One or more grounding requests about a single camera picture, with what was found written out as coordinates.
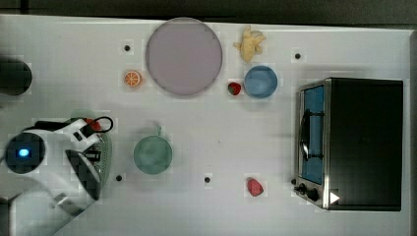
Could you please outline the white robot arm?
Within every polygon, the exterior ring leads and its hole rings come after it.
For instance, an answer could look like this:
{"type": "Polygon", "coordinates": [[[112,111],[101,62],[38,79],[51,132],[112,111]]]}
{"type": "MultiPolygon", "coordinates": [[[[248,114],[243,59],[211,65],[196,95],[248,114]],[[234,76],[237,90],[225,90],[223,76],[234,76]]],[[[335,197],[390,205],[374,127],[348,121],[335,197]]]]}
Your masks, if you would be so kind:
{"type": "Polygon", "coordinates": [[[8,203],[8,236],[53,236],[98,201],[101,177],[86,153],[99,142],[78,118],[38,121],[7,143],[7,169],[35,182],[8,203]]]}

